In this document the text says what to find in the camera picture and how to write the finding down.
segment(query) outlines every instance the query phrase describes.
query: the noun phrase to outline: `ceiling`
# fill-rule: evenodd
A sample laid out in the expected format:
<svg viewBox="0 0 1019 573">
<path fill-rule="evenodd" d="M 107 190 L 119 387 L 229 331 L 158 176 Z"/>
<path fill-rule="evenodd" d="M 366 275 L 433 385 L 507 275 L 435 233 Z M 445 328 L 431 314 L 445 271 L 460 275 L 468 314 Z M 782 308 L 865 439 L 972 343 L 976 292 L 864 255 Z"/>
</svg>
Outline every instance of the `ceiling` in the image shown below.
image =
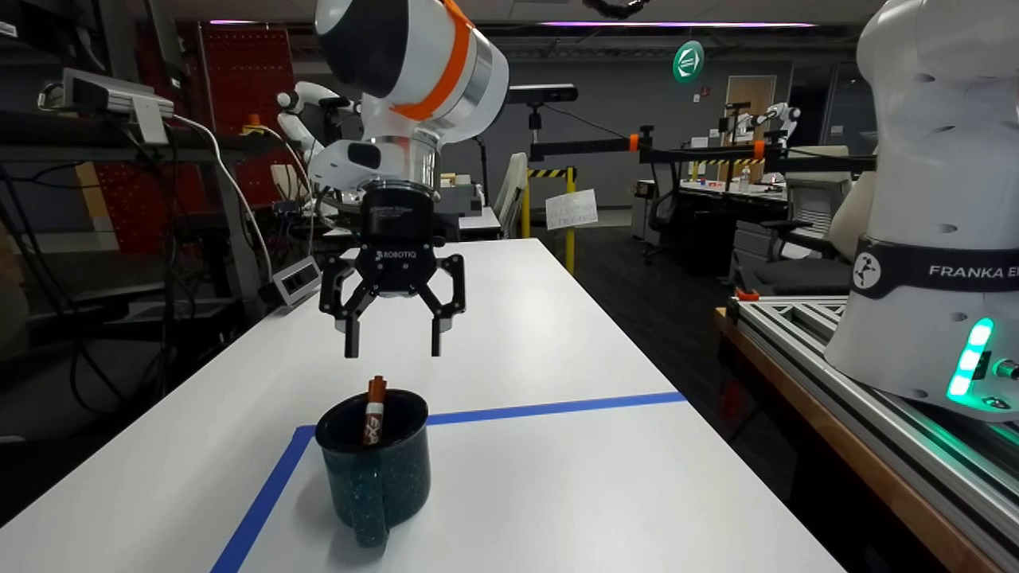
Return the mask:
<svg viewBox="0 0 1019 573">
<path fill-rule="evenodd" d="M 172 0 L 178 18 L 308 22 L 315 0 Z M 600 18 L 581 0 L 458 0 L 474 22 Z M 808 18 L 864 27 L 883 0 L 648 0 L 632 18 Z"/>
</svg>

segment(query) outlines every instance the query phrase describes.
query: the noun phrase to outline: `dark blue cup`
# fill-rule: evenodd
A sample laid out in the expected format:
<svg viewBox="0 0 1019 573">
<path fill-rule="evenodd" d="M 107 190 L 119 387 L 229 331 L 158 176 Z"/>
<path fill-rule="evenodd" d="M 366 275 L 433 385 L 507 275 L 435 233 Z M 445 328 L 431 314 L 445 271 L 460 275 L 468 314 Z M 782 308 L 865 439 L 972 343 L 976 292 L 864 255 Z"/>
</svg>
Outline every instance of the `dark blue cup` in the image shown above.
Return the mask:
<svg viewBox="0 0 1019 573">
<path fill-rule="evenodd" d="M 362 447 L 366 395 L 332 409 L 315 442 L 324 454 L 335 514 L 354 527 L 355 546 L 381 549 L 389 527 L 410 520 L 431 489 L 427 401 L 385 391 L 381 442 Z"/>
</svg>

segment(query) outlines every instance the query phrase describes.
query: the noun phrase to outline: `blue painter's tape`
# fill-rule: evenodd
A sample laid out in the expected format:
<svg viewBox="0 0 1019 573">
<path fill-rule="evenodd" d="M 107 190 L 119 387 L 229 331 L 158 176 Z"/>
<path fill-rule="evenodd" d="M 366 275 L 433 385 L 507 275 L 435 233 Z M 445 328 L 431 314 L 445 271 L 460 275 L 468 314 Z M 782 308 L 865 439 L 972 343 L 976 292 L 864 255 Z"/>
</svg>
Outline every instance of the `blue painter's tape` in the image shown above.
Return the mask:
<svg viewBox="0 0 1019 573">
<path fill-rule="evenodd" d="M 488 424 L 488 419 L 516 419 L 516 418 L 555 418 L 555 414 L 581 414 L 581 410 L 621 410 L 621 409 L 648 409 L 648 404 L 675 404 L 686 401 L 677 391 L 663 395 L 621 395 L 621 399 L 595 399 L 595 401 L 555 401 L 555 404 L 525 404 L 525 409 L 488 409 L 488 410 L 449 410 L 433 414 L 431 427 L 454 427 L 454 424 Z M 256 504 L 248 505 L 244 520 L 225 541 L 213 573 L 242 570 L 244 556 L 252 554 L 268 517 L 274 514 L 278 499 L 285 489 L 298 459 L 304 454 L 315 427 L 294 430 L 289 447 L 283 448 L 278 467 L 268 473 L 264 488 L 258 489 Z"/>
<path fill-rule="evenodd" d="M 451 424 L 484 424 L 484 419 L 512 419 L 512 418 L 555 418 L 555 414 L 579 414 L 579 410 L 619 410 L 619 409 L 647 409 L 647 404 L 670 404 L 686 401 L 677 391 L 663 395 L 625 395 L 625 399 L 595 399 L 595 401 L 555 401 L 555 404 L 525 404 L 525 409 L 490 409 L 490 410 L 451 410 L 433 414 L 431 427 L 451 427 Z"/>
<path fill-rule="evenodd" d="M 268 517 L 274 514 L 280 494 L 285 489 L 285 481 L 294 478 L 294 471 L 296 471 L 298 459 L 304 454 L 313 435 L 315 435 L 315 427 L 294 430 L 289 447 L 283 448 L 278 467 L 268 473 L 268 481 L 258 489 L 256 504 L 248 505 L 244 520 L 235 526 L 235 533 L 225 541 L 218 560 L 213 565 L 213 573 L 242 570 L 256 538 L 261 534 Z"/>
</svg>

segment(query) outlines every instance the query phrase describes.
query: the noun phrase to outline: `person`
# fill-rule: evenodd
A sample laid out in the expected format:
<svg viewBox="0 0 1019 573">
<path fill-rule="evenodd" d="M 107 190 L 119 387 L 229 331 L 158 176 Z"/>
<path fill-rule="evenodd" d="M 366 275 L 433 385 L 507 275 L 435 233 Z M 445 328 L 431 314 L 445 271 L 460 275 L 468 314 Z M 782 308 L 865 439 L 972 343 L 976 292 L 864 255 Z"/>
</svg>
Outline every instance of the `person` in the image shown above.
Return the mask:
<svg viewBox="0 0 1019 573">
<path fill-rule="evenodd" d="M 20 352 L 28 343 L 28 300 L 20 255 L 0 223 L 0 357 Z"/>
</svg>

